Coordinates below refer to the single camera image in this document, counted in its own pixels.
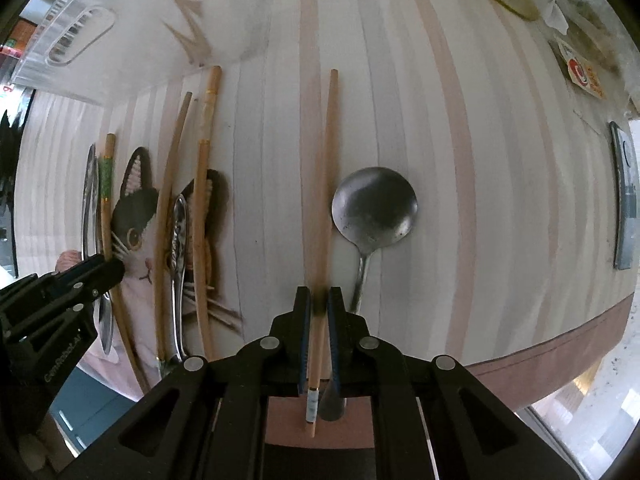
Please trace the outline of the blue smartphone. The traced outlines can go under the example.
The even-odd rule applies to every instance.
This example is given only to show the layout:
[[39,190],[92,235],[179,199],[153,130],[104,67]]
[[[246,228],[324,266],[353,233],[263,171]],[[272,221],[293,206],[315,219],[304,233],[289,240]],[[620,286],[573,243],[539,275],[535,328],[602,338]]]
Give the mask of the blue smartphone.
[[617,192],[614,268],[634,266],[639,240],[639,168],[632,136],[616,122],[608,123],[612,138]]

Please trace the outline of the wooden chopstick white band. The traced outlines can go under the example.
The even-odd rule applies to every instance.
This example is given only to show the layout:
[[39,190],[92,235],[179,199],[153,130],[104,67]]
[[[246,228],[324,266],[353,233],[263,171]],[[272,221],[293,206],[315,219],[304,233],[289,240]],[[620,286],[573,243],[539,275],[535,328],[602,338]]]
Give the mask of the wooden chopstick white band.
[[338,148],[338,82],[340,73],[336,68],[330,71],[328,102],[326,102],[326,128],[322,133],[322,144],[316,163],[318,184],[317,212],[311,229],[311,276],[312,318],[309,332],[308,390],[306,401],[306,436],[316,435],[318,418],[319,388],[321,385],[324,346],[326,345],[326,292],[330,284],[332,220],[331,197],[337,172]]

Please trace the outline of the small snack packet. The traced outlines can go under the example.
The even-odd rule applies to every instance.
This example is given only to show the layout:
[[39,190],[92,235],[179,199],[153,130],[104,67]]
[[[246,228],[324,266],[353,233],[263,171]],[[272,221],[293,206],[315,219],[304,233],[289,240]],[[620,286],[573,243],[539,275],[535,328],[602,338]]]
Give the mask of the small snack packet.
[[555,37],[555,41],[566,63],[567,73],[572,83],[590,96],[604,100],[604,89],[593,65],[560,37]]

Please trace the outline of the blue cabinet door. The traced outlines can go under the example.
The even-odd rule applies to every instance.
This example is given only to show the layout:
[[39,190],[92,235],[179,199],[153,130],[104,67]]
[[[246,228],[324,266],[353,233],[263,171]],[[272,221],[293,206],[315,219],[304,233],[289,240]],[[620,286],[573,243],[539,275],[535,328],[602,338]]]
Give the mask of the blue cabinet door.
[[75,367],[55,397],[50,414],[72,448],[82,453],[133,406],[134,401]]

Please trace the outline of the round steel spoon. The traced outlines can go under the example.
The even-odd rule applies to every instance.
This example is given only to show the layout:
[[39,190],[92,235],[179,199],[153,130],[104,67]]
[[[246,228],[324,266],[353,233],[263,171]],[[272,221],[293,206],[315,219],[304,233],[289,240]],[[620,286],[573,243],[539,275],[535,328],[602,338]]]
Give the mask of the round steel spoon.
[[405,238],[416,224],[418,212],[412,185],[393,169],[362,168],[341,180],[332,198],[332,221],[359,255],[350,312],[360,310],[372,255]]

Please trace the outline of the clear plastic organizer tray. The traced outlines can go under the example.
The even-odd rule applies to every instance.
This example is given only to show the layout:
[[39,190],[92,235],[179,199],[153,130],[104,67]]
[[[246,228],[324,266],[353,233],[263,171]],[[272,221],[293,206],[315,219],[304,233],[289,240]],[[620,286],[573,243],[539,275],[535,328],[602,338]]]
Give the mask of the clear plastic organizer tray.
[[56,0],[17,86],[107,106],[258,50],[259,0]]

